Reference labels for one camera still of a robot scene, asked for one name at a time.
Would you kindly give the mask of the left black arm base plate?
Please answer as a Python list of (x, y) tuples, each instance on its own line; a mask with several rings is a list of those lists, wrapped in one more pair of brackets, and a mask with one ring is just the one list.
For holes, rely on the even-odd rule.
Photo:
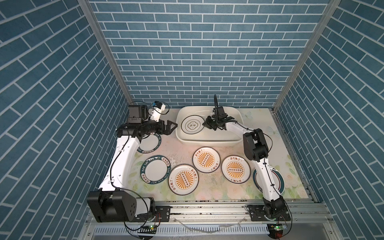
[(170, 206), (155, 206), (149, 208), (149, 213), (145, 208), (144, 213), (136, 214), (131, 222), (144, 223), (147, 222), (169, 222), (170, 219)]

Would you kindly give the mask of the green red rim plate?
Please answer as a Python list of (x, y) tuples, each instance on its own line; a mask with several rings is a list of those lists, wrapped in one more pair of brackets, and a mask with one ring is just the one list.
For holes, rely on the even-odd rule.
[[(276, 170), (273, 167), (270, 167), (270, 168), (272, 171), (272, 175), (273, 175), (273, 179), (274, 179), (274, 182), (276, 185), (276, 189), (282, 195), (284, 193), (284, 190), (285, 190), (284, 178), (278, 170)], [(254, 181), (254, 184), (256, 185), (257, 189), (262, 193), (263, 189), (262, 189), (262, 185), (260, 184), (261, 178), (258, 176), (256, 169), (254, 169), (254, 172), (253, 172), (253, 181)]]

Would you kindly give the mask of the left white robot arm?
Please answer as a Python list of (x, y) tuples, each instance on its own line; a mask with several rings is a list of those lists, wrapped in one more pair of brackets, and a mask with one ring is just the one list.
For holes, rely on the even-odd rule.
[(124, 186), (142, 138), (152, 133), (170, 135), (177, 124), (168, 120), (126, 123), (117, 128), (117, 146), (109, 170), (98, 190), (89, 192), (87, 203), (99, 223), (143, 222), (156, 215), (153, 198), (142, 198)]

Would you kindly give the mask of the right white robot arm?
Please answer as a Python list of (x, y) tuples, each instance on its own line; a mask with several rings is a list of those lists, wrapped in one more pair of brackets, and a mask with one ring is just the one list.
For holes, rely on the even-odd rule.
[(206, 118), (203, 126), (214, 131), (216, 129), (229, 131), (243, 138), (245, 156), (254, 164), (257, 174), (261, 178), (265, 216), (272, 220), (285, 213), (287, 211), (286, 201), (278, 191), (273, 179), (268, 160), (269, 147), (263, 131), (241, 125), (226, 114), (222, 107), (215, 107), (213, 114)]

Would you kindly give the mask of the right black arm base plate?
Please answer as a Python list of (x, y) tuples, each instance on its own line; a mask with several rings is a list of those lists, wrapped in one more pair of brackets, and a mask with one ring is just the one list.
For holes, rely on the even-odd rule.
[(260, 221), (290, 221), (292, 219), (290, 211), (287, 207), (284, 207), (283, 210), (273, 216), (269, 216), (266, 212), (266, 207), (264, 205), (247, 205), (246, 210), (250, 215), (252, 222)]

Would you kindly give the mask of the white plate black flower outline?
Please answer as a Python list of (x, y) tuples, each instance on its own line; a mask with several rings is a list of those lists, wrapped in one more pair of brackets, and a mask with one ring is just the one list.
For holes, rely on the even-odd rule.
[(194, 135), (204, 129), (204, 118), (197, 115), (188, 116), (182, 121), (182, 131), (188, 135)]

